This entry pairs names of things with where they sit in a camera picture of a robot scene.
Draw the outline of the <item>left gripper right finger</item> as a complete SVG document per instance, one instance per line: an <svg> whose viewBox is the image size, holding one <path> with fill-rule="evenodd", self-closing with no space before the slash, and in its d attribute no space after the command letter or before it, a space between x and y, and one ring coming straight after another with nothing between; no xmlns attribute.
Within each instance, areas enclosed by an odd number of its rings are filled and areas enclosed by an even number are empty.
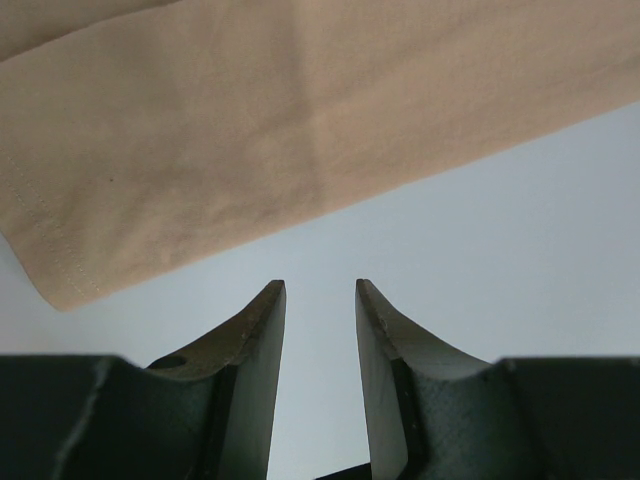
<svg viewBox="0 0 640 480"><path fill-rule="evenodd" d="M356 328L375 479L635 479L639 361L485 362L356 283Z"/></svg>

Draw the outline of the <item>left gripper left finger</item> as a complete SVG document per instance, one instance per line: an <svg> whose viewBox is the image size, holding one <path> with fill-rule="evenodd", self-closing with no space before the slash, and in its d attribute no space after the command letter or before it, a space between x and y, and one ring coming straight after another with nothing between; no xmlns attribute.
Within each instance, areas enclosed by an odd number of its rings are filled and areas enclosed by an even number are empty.
<svg viewBox="0 0 640 480"><path fill-rule="evenodd" d="M115 355L1 359L5 479L263 479L286 310L269 282L145 368Z"/></svg>

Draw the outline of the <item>beige t shirt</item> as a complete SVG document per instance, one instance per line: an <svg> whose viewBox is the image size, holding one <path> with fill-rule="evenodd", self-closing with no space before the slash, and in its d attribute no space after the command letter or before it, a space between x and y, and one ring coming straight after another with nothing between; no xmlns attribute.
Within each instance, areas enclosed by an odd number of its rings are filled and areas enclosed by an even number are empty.
<svg viewBox="0 0 640 480"><path fill-rule="evenodd" d="M1 231L69 310L638 98L635 1L5 1Z"/></svg>

